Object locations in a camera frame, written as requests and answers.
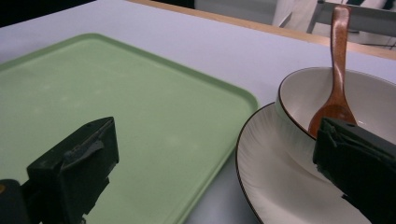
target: green tray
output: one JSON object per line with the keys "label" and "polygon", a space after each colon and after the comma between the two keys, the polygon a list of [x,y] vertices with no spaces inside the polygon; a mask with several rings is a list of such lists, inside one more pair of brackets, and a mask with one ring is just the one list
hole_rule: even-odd
{"label": "green tray", "polygon": [[247,91],[102,35],[0,65],[0,178],[112,116],[120,163],[88,223],[181,223],[258,108]]}

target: white plate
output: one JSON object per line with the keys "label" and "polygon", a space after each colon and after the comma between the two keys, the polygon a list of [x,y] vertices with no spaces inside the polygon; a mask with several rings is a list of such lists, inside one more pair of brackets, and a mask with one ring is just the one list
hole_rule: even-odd
{"label": "white plate", "polygon": [[274,104],[263,107],[247,121],[237,144],[239,181],[257,217],[265,224],[369,224],[341,198],[341,190],[286,153],[276,118]]}

